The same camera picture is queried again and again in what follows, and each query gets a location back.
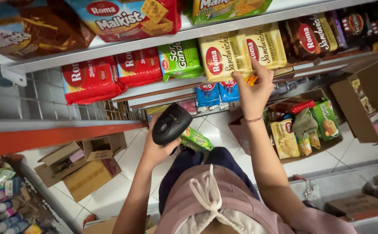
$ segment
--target wire rack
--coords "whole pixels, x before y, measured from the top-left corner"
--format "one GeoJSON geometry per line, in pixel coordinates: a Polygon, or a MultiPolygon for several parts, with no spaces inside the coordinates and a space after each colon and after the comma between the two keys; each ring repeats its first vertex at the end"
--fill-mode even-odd
{"type": "Polygon", "coordinates": [[[128,102],[99,101],[68,106],[60,68],[27,74],[27,86],[4,79],[0,72],[0,120],[141,120],[128,102]]]}

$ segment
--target person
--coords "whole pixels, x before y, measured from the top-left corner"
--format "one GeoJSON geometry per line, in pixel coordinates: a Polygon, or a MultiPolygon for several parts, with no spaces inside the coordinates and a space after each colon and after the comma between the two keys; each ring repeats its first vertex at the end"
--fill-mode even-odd
{"type": "MultiPolygon", "coordinates": [[[[159,188],[161,214],[156,234],[356,233],[347,222],[306,207],[289,186],[272,147],[263,111],[273,89],[273,71],[251,58],[258,84],[249,87],[239,72],[240,103],[248,127],[251,163],[262,201],[226,148],[216,147],[204,160],[201,153],[182,151],[159,188]]],[[[151,128],[156,118],[151,121],[151,128]]],[[[151,173],[170,155],[180,139],[166,146],[153,142],[151,130],[129,194],[113,234],[143,234],[151,173]]]]}

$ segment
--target bracelet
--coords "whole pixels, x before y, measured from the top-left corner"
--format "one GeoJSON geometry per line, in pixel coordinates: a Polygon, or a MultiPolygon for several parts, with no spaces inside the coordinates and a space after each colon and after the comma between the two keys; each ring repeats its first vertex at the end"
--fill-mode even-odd
{"type": "Polygon", "coordinates": [[[255,120],[245,120],[247,123],[254,123],[254,122],[257,122],[258,120],[261,120],[263,118],[263,116],[261,116],[260,118],[258,119],[255,119],[255,120]]]}

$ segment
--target white tile floor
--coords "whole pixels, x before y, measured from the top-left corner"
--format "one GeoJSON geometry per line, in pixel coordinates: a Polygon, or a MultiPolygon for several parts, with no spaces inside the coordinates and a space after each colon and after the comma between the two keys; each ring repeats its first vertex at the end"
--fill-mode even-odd
{"type": "MultiPolygon", "coordinates": [[[[191,127],[206,136],[214,146],[224,146],[235,157],[235,161],[241,166],[243,171],[255,183],[251,159],[246,155],[238,144],[236,138],[228,128],[231,120],[229,112],[213,114],[209,116],[195,118],[191,127]]],[[[292,162],[284,165],[287,175],[301,174],[303,176],[313,176],[331,172],[338,172],[359,165],[378,161],[378,145],[361,144],[358,139],[354,139],[347,123],[340,126],[344,140],[326,152],[321,152],[315,156],[292,162]]],[[[125,132],[128,148],[119,152],[115,159],[119,163],[122,172],[99,188],[93,194],[76,203],[65,184],[60,182],[51,188],[46,188],[37,176],[33,176],[34,184],[40,185],[39,190],[45,194],[47,199],[52,200],[61,212],[65,213],[65,221],[77,229],[82,229],[83,219],[93,213],[99,218],[110,218],[118,215],[128,191],[131,187],[134,173],[139,163],[143,145],[147,133],[147,128],[131,130],[125,132]]],[[[24,165],[34,173],[34,167],[40,165],[37,161],[51,152],[54,148],[38,149],[22,152],[25,155],[24,165]]],[[[164,175],[173,163],[176,155],[169,157],[164,163],[157,166],[153,171],[149,204],[159,202],[159,185],[164,175]]]]}

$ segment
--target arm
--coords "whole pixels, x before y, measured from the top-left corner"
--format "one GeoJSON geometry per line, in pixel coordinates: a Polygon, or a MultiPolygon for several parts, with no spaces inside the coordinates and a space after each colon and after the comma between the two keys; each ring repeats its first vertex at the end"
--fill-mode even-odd
{"type": "Polygon", "coordinates": [[[162,163],[171,154],[173,149],[180,144],[180,138],[166,146],[156,145],[153,142],[151,131],[158,117],[155,116],[151,120],[151,127],[147,132],[143,155],[134,175],[130,192],[118,215],[113,234],[144,233],[153,168],[162,163]]]}
{"type": "MultiPolygon", "coordinates": [[[[274,72],[267,70],[253,58],[251,62],[257,72],[257,85],[249,87],[239,72],[232,73],[238,83],[241,107],[246,120],[263,116],[265,104],[273,90],[274,72]]],[[[264,120],[247,123],[247,126],[251,161],[261,197],[270,210],[290,223],[294,213],[305,206],[290,188],[284,168],[269,140],[264,120]]]]}

